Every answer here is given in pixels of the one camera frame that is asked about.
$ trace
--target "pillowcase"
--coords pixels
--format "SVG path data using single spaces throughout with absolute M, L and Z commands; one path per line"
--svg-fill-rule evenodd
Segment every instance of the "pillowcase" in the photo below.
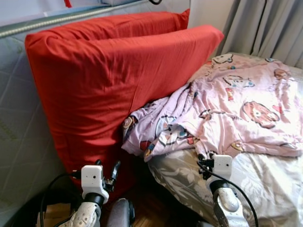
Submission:
M 223 38 L 211 26 L 183 30 L 187 22 L 188 11 L 122 15 L 26 37 L 37 90 L 67 171 L 100 158 L 110 177 L 121 159 L 111 198 L 135 182 L 131 161 L 120 149 L 124 119 L 184 85 Z

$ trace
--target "gray patterned bedsheet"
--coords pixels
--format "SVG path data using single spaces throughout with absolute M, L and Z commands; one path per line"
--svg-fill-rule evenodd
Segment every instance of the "gray patterned bedsheet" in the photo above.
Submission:
M 260 60 L 248 55 L 246 57 Z M 303 70 L 290 69 L 292 76 L 299 82 L 303 101 Z M 148 165 L 155 180 L 179 202 L 217 226 L 212 194 L 198 174 L 196 161 L 195 150 L 186 149 L 153 157 Z M 241 153 L 233 159 L 231 181 L 240 186 L 251 200 L 260 226 L 303 226 L 303 157 Z M 253 215 L 248 203 L 240 193 L 238 196 L 243 204 L 244 216 L 253 226 Z

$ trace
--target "red pillow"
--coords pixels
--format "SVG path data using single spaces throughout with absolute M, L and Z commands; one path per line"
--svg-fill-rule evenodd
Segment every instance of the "red pillow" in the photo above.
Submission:
M 109 177 L 122 158 L 115 195 L 133 185 L 120 149 L 123 120 L 184 85 L 223 38 L 211 26 L 181 30 L 187 20 L 188 12 L 123 15 L 27 36 L 37 90 L 67 171 L 100 158 Z

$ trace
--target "wrinkled blanket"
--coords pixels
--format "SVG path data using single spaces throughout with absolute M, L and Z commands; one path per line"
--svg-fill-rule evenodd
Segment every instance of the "wrinkled blanket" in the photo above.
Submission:
M 145 161 L 185 148 L 206 157 L 302 154 L 302 106 L 286 65 L 225 54 L 199 71 L 204 77 L 131 113 L 123 149 Z

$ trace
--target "gray curtain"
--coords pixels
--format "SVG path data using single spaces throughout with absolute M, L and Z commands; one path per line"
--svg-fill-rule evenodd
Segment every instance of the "gray curtain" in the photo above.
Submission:
M 303 69 L 303 0 L 235 0 L 217 54 L 240 52 Z

